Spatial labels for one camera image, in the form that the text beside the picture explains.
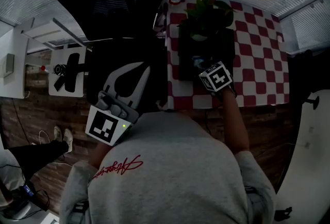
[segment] gray sweatshirt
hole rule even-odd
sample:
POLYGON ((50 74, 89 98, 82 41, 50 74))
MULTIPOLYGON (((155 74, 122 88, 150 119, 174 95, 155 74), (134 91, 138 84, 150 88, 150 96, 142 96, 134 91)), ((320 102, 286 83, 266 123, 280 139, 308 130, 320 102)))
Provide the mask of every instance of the gray sweatshirt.
POLYGON ((250 152, 234 156, 184 115, 148 113, 99 170, 73 166, 60 223, 272 223, 274 201, 250 152))

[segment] white table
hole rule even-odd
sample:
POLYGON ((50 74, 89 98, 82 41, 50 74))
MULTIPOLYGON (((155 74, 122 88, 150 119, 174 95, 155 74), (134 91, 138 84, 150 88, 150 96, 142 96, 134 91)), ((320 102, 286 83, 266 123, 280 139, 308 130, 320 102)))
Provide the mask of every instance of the white table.
POLYGON ((29 39, 21 35, 22 30, 32 28, 34 18, 29 19, 0 38, 0 59, 7 53, 14 55, 14 72, 0 78, 0 97, 24 98, 25 59, 29 39))
MULTIPOLYGON (((64 48, 62 50, 55 50, 52 51, 52 58, 51 58, 51 67, 53 68, 55 65, 66 65, 68 62, 68 58, 73 53, 79 53, 79 64, 85 63, 85 55, 86 55, 86 47, 76 47, 76 48, 64 48)), ((54 87, 54 83, 59 78, 58 75, 54 73, 49 73, 48 76, 48 92, 50 95, 58 95, 61 97, 76 97, 81 98, 84 96, 84 73, 78 73, 76 79, 76 87, 73 93, 68 92, 65 90, 64 85, 61 87, 59 91, 57 91, 54 87)))

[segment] black stand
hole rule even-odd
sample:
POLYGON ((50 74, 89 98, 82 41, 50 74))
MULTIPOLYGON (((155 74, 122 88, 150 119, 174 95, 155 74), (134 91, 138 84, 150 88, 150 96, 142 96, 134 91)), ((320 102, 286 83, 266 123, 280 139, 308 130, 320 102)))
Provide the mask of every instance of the black stand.
POLYGON ((305 101, 306 103, 310 103, 310 104, 313 104, 313 109, 315 110, 319 103, 320 103, 320 97, 317 97, 315 100, 312 100, 312 99, 306 99, 305 101))

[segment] person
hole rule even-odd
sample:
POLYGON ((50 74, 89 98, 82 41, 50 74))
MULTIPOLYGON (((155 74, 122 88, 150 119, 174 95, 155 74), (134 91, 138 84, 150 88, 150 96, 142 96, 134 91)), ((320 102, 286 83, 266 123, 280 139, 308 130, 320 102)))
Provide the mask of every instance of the person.
POLYGON ((41 168, 64 153, 72 151, 73 135, 69 129, 62 138, 61 129, 54 127, 54 140, 47 144, 27 145, 0 150, 0 206, 12 202, 10 191, 23 186, 41 168))
POLYGON ((99 143, 69 174, 60 223, 272 223, 274 189, 232 90, 222 99, 225 144, 165 112, 143 114, 113 148, 99 143))

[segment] black plant pot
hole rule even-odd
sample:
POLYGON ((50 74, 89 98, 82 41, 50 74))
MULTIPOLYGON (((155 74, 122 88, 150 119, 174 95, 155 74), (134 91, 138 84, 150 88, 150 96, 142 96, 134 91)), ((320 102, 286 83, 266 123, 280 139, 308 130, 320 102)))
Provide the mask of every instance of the black plant pot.
POLYGON ((194 80, 203 70, 194 66, 194 59, 200 56, 204 60, 202 68, 207 69, 218 61, 222 61, 233 74, 235 58, 234 31, 224 28, 204 41, 195 41, 190 33, 181 28, 178 42, 179 79, 194 80))

